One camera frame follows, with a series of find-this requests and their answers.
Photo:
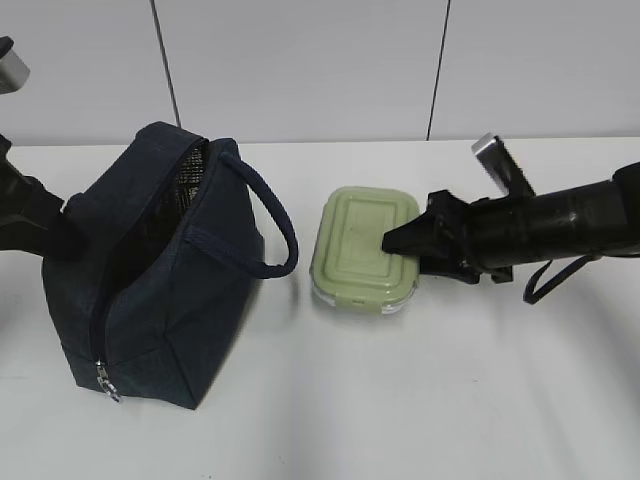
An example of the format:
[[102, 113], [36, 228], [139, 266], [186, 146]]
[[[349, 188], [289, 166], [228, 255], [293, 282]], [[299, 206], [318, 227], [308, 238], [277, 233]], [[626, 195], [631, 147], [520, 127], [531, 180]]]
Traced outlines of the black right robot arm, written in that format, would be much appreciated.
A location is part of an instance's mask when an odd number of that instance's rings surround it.
[[544, 195], [466, 203], [432, 192], [425, 212], [385, 233], [382, 249], [416, 257], [424, 275], [475, 284], [513, 279], [517, 265], [639, 252], [639, 166], [612, 178]]

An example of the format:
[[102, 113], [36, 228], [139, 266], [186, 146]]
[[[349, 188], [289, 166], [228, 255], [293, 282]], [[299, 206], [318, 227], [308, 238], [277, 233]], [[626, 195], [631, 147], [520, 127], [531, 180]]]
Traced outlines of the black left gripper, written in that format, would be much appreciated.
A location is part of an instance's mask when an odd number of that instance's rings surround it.
[[86, 250], [86, 236], [61, 211], [61, 198], [9, 162], [11, 147], [1, 136], [1, 250], [58, 261], [79, 259]]

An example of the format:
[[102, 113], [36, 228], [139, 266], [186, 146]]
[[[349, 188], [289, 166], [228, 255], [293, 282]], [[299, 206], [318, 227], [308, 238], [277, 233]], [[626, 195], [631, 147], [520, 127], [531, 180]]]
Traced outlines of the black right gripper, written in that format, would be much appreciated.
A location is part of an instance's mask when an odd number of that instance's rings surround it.
[[424, 256], [424, 273], [475, 285], [485, 274], [496, 284], [513, 281], [513, 264], [490, 257], [513, 238], [511, 220], [523, 193], [466, 203], [447, 190], [428, 195], [426, 214], [386, 232], [382, 250]]

